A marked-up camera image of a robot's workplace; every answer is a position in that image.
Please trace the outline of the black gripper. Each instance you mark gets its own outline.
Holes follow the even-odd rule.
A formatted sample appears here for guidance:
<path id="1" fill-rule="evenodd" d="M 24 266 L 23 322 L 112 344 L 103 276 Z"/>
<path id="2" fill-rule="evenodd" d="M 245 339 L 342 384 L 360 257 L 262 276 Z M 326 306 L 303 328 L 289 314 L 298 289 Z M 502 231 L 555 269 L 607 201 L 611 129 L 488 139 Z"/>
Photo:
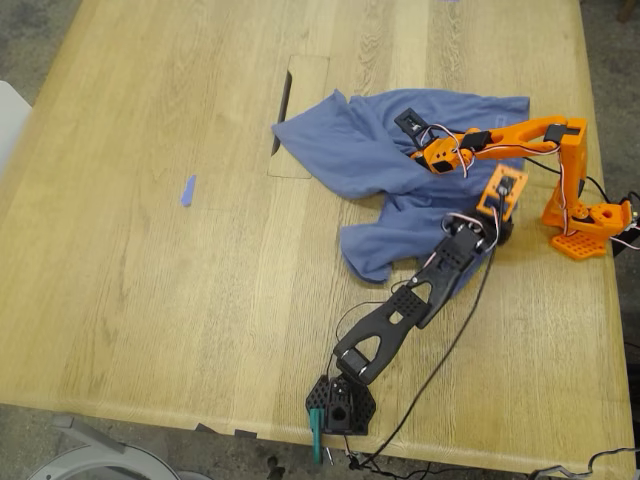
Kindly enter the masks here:
<path id="1" fill-rule="evenodd" d="M 513 222 L 504 220 L 500 214 L 493 213 L 489 216 L 487 227 L 487 240 L 490 247 L 504 245 L 511 237 Z"/>

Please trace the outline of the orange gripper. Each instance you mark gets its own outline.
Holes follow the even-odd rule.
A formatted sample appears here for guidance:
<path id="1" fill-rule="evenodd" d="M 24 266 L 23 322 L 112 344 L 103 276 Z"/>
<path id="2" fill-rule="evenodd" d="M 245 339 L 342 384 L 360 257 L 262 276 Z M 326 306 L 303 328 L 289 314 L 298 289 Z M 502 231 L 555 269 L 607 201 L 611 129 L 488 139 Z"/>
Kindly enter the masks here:
<path id="1" fill-rule="evenodd" d="M 444 174 L 461 167 L 466 175 L 474 162 L 473 153 L 462 148 L 463 135 L 435 137 L 421 151 L 416 151 L 410 158 L 434 174 Z"/>

